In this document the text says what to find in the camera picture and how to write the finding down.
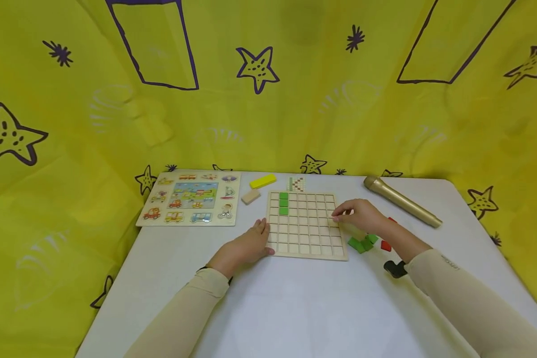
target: hand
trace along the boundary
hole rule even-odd
[[[266,247],[269,232],[270,224],[267,219],[257,220],[246,233],[224,244],[207,267],[231,278],[241,264],[252,264],[262,257],[274,255],[274,250]]]
[[[333,213],[334,222],[349,223],[366,233],[382,235],[385,227],[392,225],[368,200],[352,199],[340,204]]]

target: red block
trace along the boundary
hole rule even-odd
[[[392,251],[392,246],[390,244],[388,244],[388,242],[382,240],[382,244],[380,244],[379,246],[380,248],[382,248],[382,250],[386,250],[386,251]]]

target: beige sleeve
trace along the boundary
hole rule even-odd
[[[226,277],[212,269],[200,270],[175,294],[124,358],[187,358],[216,303],[229,288]]]
[[[537,358],[537,331],[498,294],[436,250],[414,257],[407,271],[484,358]]]

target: green block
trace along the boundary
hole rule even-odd
[[[353,248],[355,248],[356,251],[358,251],[359,254],[361,254],[361,253],[366,251],[366,249],[364,249],[364,246],[362,245],[362,242],[356,240],[355,238],[350,238],[350,240],[348,240],[348,245],[350,245]]]
[[[365,251],[369,251],[374,248],[374,244],[370,241],[370,239],[366,236],[364,240],[360,241],[362,243],[362,246],[364,247]]]
[[[372,242],[373,245],[375,244],[376,241],[379,240],[379,237],[377,237],[377,236],[374,235],[374,234],[367,234],[367,235],[366,235],[366,238],[367,238],[368,240],[370,240],[370,241]]]

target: yellow fabric backdrop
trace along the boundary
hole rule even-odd
[[[449,179],[537,299],[537,1],[139,2],[0,1],[0,357],[75,354],[175,167]]]

